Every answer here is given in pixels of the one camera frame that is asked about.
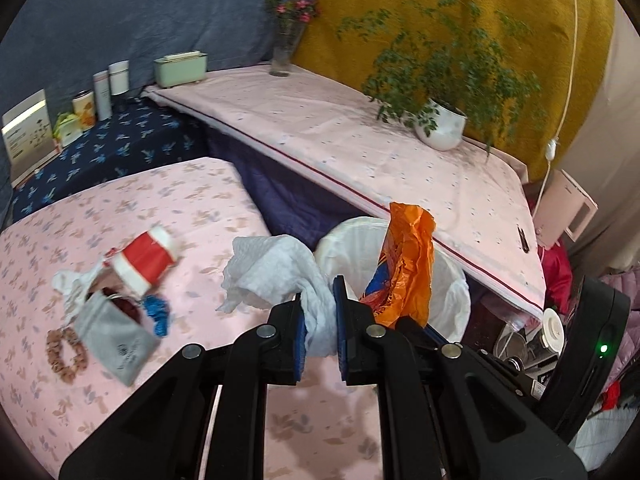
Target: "blue scrunchie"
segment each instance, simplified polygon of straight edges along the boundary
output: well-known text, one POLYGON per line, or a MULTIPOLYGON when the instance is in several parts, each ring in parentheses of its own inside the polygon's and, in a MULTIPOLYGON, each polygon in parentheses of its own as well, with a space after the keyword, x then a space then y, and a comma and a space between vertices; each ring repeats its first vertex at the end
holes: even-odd
POLYGON ((146 314, 156 322, 154 334, 165 337, 169 328, 168 303, 162 298, 149 295, 142 298, 142 305, 145 307, 146 314))

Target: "pink table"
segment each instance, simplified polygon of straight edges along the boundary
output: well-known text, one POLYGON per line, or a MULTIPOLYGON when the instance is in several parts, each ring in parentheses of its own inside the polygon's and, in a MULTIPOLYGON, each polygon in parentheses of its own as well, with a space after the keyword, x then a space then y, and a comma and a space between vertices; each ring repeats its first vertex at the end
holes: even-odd
MULTIPOLYGON (((102 184, 57 202, 0 235, 0 402, 31 452, 57 477, 65 458, 183 345, 229 344, 267 312, 220 314, 222 269, 235 236, 268 235, 234 171, 201 158, 102 184), (73 385, 50 370, 47 330, 60 326, 51 278, 88 270, 100 254, 161 223, 184 248, 160 292, 172 308, 162 340, 131 388, 91 356, 73 385)), ((380 430, 370 387, 347 388, 335 358, 308 360, 297 388, 268 397, 265 478, 372 479, 380 430)))
POLYGON ((473 278, 542 319, 545 281, 520 177, 496 155, 462 142, 437 152, 407 128, 376 121, 360 92, 302 69, 211 72, 203 82, 149 88, 161 105, 191 114, 270 156, 372 216, 391 201, 418 204, 436 221, 434 240, 473 278))

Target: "crumpled orange bag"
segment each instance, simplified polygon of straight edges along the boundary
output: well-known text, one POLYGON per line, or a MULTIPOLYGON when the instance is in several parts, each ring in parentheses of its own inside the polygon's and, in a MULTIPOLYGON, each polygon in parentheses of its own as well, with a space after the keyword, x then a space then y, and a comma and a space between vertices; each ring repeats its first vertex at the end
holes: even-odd
POLYGON ((361 303, 368 304, 376 323, 392 326, 410 316, 420 326, 429 319, 433 270, 433 216, 417 205, 392 202, 391 222, 382 244, 378 268, 361 303))

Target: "yellow curtain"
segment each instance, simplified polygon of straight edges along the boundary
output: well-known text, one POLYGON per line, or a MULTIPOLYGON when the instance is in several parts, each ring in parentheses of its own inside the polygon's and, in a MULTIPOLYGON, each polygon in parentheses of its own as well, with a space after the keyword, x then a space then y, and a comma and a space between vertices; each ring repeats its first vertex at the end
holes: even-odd
MULTIPOLYGON (((367 10, 385 8, 402 11, 405 0, 319 0, 322 10, 305 33, 294 62, 308 70, 360 90, 372 72, 372 62, 382 42, 364 43, 355 34, 341 41, 336 29, 345 16, 361 16, 367 10)), ((437 0, 417 0, 432 6, 437 0)), ((543 88, 542 104, 548 114, 540 132, 532 121, 521 121, 513 142, 497 143, 498 149, 516 156, 529 167, 532 179, 541 178, 546 169, 546 142, 551 139, 562 115, 569 84, 574 38, 574 0, 473 0, 482 8, 481 25, 503 42, 511 65, 533 70, 543 88), (494 10, 522 20, 533 30, 521 43, 505 40, 494 10)), ((574 88, 556 160, 569 147, 591 106, 600 85, 609 51, 613 27, 613 0, 578 1, 578 41, 574 88)))

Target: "black device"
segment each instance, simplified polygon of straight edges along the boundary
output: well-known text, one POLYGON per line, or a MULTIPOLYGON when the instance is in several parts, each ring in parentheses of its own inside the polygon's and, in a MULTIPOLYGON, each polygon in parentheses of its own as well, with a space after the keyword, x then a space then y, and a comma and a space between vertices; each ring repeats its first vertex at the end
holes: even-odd
POLYGON ((630 300, 593 278, 584 278, 567 323, 566 345, 540 402, 534 407, 569 443, 607 380, 629 317, 630 300))
MULTIPOLYGON (((334 296, 342 377, 378 386, 385 480, 439 480, 441 467, 450 480, 587 478, 532 412, 522 373, 409 317, 377 325, 341 276, 334 296)), ((300 379, 304 336, 296 298, 232 345, 183 347, 66 459, 60 480, 194 480, 221 386, 205 478, 260 480, 267 384, 300 379)))

